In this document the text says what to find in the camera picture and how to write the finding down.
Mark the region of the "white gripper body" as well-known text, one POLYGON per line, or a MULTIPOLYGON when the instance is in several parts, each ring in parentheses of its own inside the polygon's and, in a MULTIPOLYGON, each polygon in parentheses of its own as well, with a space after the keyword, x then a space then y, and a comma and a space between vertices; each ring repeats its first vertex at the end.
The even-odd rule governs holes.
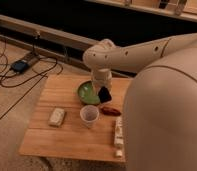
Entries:
POLYGON ((112 73, 110 69, 94 69, 91 71, 91 81, 96 93, 99 93, 102 87, 111 90, 112 73))

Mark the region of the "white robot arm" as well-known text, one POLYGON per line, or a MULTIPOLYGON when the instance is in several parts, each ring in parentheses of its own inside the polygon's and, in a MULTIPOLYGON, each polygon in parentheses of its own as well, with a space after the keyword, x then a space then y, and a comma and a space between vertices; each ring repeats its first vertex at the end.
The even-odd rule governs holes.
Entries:
POLYGON ((123 105, 127 171, 197 171, 197 33, 87 49, 91 70, 135 74, 123 105))

